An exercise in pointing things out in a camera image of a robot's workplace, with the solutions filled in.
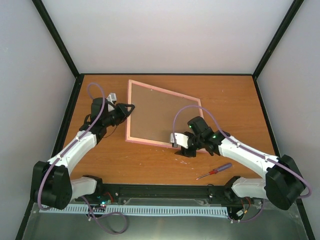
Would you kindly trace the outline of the blue red handled screwdriver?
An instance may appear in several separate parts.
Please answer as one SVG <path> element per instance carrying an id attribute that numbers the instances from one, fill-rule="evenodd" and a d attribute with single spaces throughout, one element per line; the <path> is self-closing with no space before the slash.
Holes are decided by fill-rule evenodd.
<path id="1" fill-rule="evenodd" d="M 232 167 L 231 163 L 226 163 L 226 164 L 221 165 L 221 166 L 219 166 L 217 168 L 214 168 L 213 170 L 211 170 L 210 172 L 208 172 L 208 173 L 206 173 L 206 174 L 204 174 L 202 176 L 199 176 L 198 178 L 196 178 L 196 180 L 205 178 L 205 177 L 210 176 L 210 175 L 215 175 L 215 174 L 217 174 L 219 172 L 223 172 L 223 171 L 225 171 L 225 170 L 227 170 L 227 169 L 229 169 L 231 167 Z"/>

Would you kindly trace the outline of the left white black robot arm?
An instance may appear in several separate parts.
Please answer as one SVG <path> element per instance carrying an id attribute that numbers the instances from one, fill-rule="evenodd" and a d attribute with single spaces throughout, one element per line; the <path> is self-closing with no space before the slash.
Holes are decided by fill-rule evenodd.
<path id="1" fill-rule="evenodd" d="M 105 137 L 107 128 L 125 122 L 134 109 L 133 104 L 115 103 L 103 97 L 93 99 L 90 114 L 73 140 L 48 161 L 38 161 L 33 167 L 30 197 L 41 210 L 63 210 L 82 196 L 95 202 L 103 198 L 100 177 L 84 175 L 72 180 L 70 175 L 80 160 Z"/>

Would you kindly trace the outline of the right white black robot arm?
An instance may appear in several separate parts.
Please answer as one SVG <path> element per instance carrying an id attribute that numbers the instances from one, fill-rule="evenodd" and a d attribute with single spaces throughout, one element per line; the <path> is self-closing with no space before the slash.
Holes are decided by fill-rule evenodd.
<path id="1" fill-rule="evenodd" d="M 307 184 L 294 159 L 288 155 L 270 155 L 250 147 L 221 129 L 213 131 L 201 117 L 188 123 L 190 132 L 172 132 L 170 142 L 180 147 L 179 155 L 194 158 L 198 150 L 206 150 L 234 160 L 259 175 L 257 179 L 237 178 L 231 191 L 239 198 L 251 197 L 269 200 L 275 207 L 288 210 Z"/>

